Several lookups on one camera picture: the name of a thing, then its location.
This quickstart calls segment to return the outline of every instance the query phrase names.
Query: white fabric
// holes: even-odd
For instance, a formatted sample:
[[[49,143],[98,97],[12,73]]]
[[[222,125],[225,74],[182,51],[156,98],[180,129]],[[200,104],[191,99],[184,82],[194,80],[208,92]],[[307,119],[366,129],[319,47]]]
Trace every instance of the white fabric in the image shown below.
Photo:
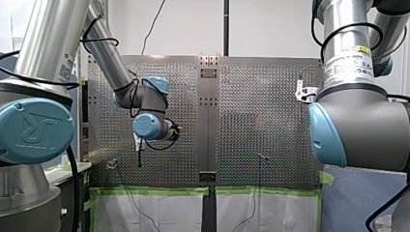
[[[318,231],[318,197],[255,195],[256,208],[252,219],[235,232],[316,232]],[[218,231],[232,232],[236,225],[250,218],[253,193],[250,195],[218,195]]]
[[[161,232],[200,232],[202,196],[135,195],[138,208],[151,217]],[[153,222],[139,213],[130,195],[99,196],[95,232],[158,232]]]

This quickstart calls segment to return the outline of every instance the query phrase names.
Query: white wall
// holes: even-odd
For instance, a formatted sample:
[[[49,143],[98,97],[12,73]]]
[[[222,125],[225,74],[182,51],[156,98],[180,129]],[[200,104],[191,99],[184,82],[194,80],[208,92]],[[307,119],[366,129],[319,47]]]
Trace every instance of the white wall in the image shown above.
[[[108,0],[110,29],[120,40],[122,54],[140,54],[160,4],[161,0]],[[310,35],[310,4],[308,0],[231,0],[230,55],[318,58],[320,48]],[[369,19],[374,16],[372,10]],[[223,0],[168,0],[145,54],[222,53],[222,29]],[[320,23],[316,34],[323,39]],[[408,49],[406,42],[393,56],[393,73],[376,80],[389,93],[406,93]]]

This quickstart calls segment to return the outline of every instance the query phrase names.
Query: cable clip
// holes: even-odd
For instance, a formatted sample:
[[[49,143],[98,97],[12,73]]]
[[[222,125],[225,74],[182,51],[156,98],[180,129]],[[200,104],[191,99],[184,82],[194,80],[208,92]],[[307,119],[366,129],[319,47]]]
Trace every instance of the cable clip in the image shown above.
[[[303,103],[312,103],[314,102],[314,97],[317,95],[317,89],[316,87],[305,87],[304,88],[304,81],[301,79],[298,79],[298,84],[296,86],[296,100],[298,102],[303,102]]]

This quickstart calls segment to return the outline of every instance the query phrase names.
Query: blue joint cap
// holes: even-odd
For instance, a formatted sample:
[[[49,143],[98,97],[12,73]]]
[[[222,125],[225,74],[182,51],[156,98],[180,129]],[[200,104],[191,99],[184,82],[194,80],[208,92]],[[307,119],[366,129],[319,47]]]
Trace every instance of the blue joint cap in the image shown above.
[[[72,143],[75,124],[57,101],[30,98],[0,108],[0,160],[36,164],[61,155]]]
[[[390,58],[389,59],[389,64],[386,66],[386,69],[383,71],[381,76],[389,75],[390,73],[392,73],[392,71],[393,71],[393,59]]]
[[[161,123],[153,114],[143,113],[133,121],[132,130],[138,137],[155,140],[161,135]]]
[[[311,147],[316,159],[325,164],[346,166],[343,143],[329,114],[317,102],[312,103],[308,111]]]
[[[147,80],[153,83],[153,85],[155,85],[163,94],[169,94],[169,81],[166,78],[159,76],[149,76]],[[148,82],[146,82],[146,85],[152,89],[155,89]]]

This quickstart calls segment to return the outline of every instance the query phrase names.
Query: metal rod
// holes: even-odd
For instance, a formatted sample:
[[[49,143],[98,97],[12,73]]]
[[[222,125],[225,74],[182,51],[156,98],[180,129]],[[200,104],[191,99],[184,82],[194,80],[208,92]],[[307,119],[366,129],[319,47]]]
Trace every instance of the metal rod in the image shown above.
[[[223,56],[229,56],[229,0],[224,0],[223,8]]]

